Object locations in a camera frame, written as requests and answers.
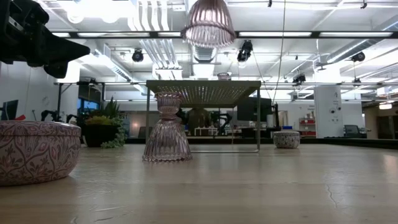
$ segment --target shelf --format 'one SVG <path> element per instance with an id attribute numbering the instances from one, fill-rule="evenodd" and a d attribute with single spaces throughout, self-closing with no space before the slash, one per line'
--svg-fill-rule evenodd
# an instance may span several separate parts
<path id="1" fill-rule="evenodd" d="M 182 95 L 182 108 L 234 108 L 261 87 L 260 81 L 147 80 L 154 93 L 168 91 Z"/>

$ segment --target ceiling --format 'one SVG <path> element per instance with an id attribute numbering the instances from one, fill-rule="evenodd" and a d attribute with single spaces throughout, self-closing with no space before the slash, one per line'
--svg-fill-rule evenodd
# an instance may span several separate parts
<path id="1" fill-rule="evenodd" d="M 92 4 L 91 7 L 101 5 L 99 2 L 107 2 L 102 7 L 102 11 L 107 15 L 119 17 L 114 23 L 106 23 L 102 18 L 96 16 L 94 12 L 83 12 L 85 18 L 77 24 L 68 20 L 69 5 L 73 1 L 41 1 L 37 0 L 43 8 L 50 14 L 50 21 L 47 27 L 53 32 L 101 32 L 101 31 L 131 31 L 127 24 L 127 17 L 137 14 L 133 5 L 139 5 L 139 18 L 142 17 L 142 1 L 137 0 L 81 0 Z M 171 0 L 167 1 L 167 23 L 170 30 L 180 31 L 184 28 L 187 21 L 185 5 L 192 5 L 194 0 Z M 273 0 L 272 7 L 267 7 L 268 1 L 256 0 L 226 0 L 229 13 L 233 21 L 235 30 L 282 30 L 284 23 L 284 2 Z M 158 23 L 160 20 L 160 1 L 158 8 Z M 148 21 L 151 30 L 155 30 L 151 25 L 151 2 L 148 2 Z M 345 0 L 287 0 L 285 9 L 285 30 L 322 30 L 322 31 L 341 31 L 341 30 L 360 30 L 370 31 L 377 29 L 379 24 L 397 15 L 398 2 L 394 0 L 373 0 L 368 1 L 366 9 L 360 9 L 362 1 Z M 111 57 L 116 63 L 136 80 L 144 81 L 152 79 L 153 62 L 144 50 L 144 60 L 133 62 L 131 59 L 134 49 L 142 48 L 138 39 L 96 39 L 79 40 L 82 44 L 87 44 L 98 50 L 102 50 L 106 44 L 110 49 Z M 236 56 L 239 48 L 243 44 L 243 39 L 236 39 L 233 44 L 223 49 L 218 49 L 214 61 L 213 74 L 220 72 L 231 72 L 233 77 L 242 80 L 264 79 L 268 82 L 277 82 L 286 78 L 291 82 L 297 71 L 291 73 L 306 60 L 314 60 L 317 55 L 328 55 L 344 47 L 354 40 L 350 39 L 285 39 L 283 49 L 281 39 L 252 39 L 253 52 L 248 61 L 243 66 L 239 66 Z M 192 48 L 184 43 L 182 39 L 173 39 L 174 51 L 179 65 L 182 68 L 182 77 L 192 78 L 193 62 Z M 351 82 L 354 75 L 361 76 L 378 71 L 386 66 L 396 63 L 398 56 L 398 40 L 383 40 L 376 45 L 363 50 L 366 59 L 357 62 L 355 69 L 351 61 L 341 61 L 333 66 L 340 69 L 341 79 L 344 82 Z M 83 65 L 81 76 L 95 77 L 107 82 L 115 81 L 115 74 L 103 63 L 96 61 L 89 55 L 81 58 L 79 62 Z M 314 68 L 309 66 L 301 70 L 307 81 L 313 80 Z M 380 73 L 363 82 L 379 82 L 386 78 L 398 77 L 396 70 L 389 70 L 387 73 Z"/>

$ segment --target ribbed glass vase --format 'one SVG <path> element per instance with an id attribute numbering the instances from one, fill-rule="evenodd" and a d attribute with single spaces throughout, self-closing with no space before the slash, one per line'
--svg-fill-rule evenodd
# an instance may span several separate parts
<path id="1" fill-rule="evenodd" d="M 181 94 L 156 93 L 160 120 L 147 141 L 142 159 L 149 162 L 186 161 L 192 159 L 187 136 L 177 121 Z"/>

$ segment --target desk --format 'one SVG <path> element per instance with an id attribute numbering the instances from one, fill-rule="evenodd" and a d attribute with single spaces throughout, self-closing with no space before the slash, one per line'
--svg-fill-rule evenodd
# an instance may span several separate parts
<path id="1" fill-rule="evenodd" d="M 257 94 L 257 127 L 260 128 L 261 96 L 260 81 L 225 81 L 225 80 L 147 80 L 147 124 L 149 126 L 150 91 L 154 93 L 166 91 L 181 94 L 181 108 L 235 108 L 256 90 Z M 257 134 L 257 149 L 259 152 L 260 133 Z"/>
<path id="2" fill-rule="evenodd" d="M 209 135 L 217 135 L 218 134 L 218 128 L 195 128 L 195 136 L 197 136 L 197 130 L 199 130 L 199 136 L 201 136 L 201 131 L 202 130 L 209 130 Z"/>

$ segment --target track light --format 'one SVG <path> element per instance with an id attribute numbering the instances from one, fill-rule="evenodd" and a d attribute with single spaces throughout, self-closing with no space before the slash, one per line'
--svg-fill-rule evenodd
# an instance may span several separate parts
<path id="1" fill-rule="evenodd" d="M 353 62 L 362 62 L 365 60 L 365 54 L 363 52 L 360 52 L 350 58 Z"/>
<path id="2" fill-rule="evenodd" d="M 135 49 L 131 58 L 134 62 L 142 62 L 144 59 L 144 55 L 142 54 L 142 49 Z"/>
<path id="3" fill-rule="evenodd" d="M 305 82 L 305 75 L 300 74 L 293 78 L 293 83 L 303 83 Z"/>
<path id="4" fill-rule="evenodd" d="M 251 40 L 245 40 L 241 50 L 239 50 L 238 53 L 238 62 L 245 62 L 249 59 L 249 57 L 251 56 L 251 52 L 253 50 L 253 45 L 251 43 Z"/>

